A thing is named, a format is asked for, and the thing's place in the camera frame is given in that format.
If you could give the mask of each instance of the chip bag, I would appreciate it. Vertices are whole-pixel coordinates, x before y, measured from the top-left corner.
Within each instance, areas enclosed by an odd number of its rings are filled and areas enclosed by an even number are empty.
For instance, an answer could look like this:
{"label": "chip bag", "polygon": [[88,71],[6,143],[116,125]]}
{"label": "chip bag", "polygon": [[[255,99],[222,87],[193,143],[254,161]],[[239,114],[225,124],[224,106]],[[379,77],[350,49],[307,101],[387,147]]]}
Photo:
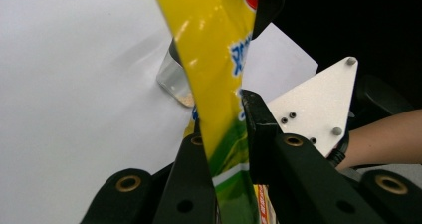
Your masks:
{"label": "chip bag", "polygon": [[258,0],[157,0],[193,93],[222,223],[259,223],[242,72]]}

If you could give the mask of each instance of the snack bag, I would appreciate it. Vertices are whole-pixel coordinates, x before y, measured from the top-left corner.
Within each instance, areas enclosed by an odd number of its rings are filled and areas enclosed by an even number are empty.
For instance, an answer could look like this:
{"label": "snack bag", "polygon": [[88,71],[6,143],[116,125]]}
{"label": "snack bag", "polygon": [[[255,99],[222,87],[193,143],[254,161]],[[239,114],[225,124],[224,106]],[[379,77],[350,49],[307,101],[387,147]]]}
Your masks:
{"label": "snack bag", "polygon": [[200,116],[222,223],[257,224],[241,85],[258,0],[157,1]]}

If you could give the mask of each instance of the black background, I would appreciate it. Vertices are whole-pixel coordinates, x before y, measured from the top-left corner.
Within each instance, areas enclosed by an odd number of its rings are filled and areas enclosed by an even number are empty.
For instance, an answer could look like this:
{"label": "black background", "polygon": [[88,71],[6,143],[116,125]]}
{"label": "black background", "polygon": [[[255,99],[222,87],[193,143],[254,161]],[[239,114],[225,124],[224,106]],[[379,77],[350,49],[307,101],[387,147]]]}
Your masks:
{"label": "black background", "polygon": [[319,64],[346,56],[422,108],[422,0],[286,0],[273,21]]}

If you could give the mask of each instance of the white backdrop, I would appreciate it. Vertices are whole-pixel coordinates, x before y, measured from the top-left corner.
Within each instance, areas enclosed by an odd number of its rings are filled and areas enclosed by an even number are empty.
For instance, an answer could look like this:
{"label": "white backdrop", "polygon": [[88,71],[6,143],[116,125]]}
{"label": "white backdrop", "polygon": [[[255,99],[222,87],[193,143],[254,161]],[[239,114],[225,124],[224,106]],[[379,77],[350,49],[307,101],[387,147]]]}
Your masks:
{"label": "white backdrop", "polygon": [[[155,0],[0,0],[0,223],[79,223],[114,173],[172,162],[190,109],[155,81]],[[275,26],[244,88],[266,102],[317,64]]]}

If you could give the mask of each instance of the screw hole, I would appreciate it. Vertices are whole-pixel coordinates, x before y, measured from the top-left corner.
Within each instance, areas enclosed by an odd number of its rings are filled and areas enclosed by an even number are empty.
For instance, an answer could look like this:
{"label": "screw hole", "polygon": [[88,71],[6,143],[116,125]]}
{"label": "screw hole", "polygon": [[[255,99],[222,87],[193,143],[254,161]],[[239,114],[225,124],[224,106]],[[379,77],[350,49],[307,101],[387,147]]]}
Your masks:
{"label": "screw hole", "polygon": [[195,145],[202,145],[203,144],[202,136],[194,136],[192,137],[192,139],[190,139],[190,142],[192,142],[192,144],[195,144]]}
{"label": "screw hole", "polygon": [[177,204],[177,210],[182,213],[188,213],[193,209],[193,203],[190,200],[183,200]]}
{"label": "screw hole", "polygon": [[380,186],[382,189],[398,194],[403,195],[408,192],[407,186],[404,185],[401,181],[387,175],[376,175],[375,182]]}
{"label": "screw hole", "polygon": [[130,176],[125,176],[121,178],[115,185],[115,188],[119,192],[129,192],[129,191],[133,191],[138,186],[140,186],[140,183],[141,183],[140,177],[136,175],[130,175]]}
{"label": "screw hole", "polygon": [[348,213],[348,214],[353,214],[354,212],[356,212],[356,210],[354,209],[354,207],[346,202],[346,201],[337,201],[337,207],[338,209],[340,209],[341,211]]}
{"label": "screw hole", "polygon": [[302,146],[302,144],[304,144],[300,139],[293,136],[286,137],[285,143],[290,146]]}

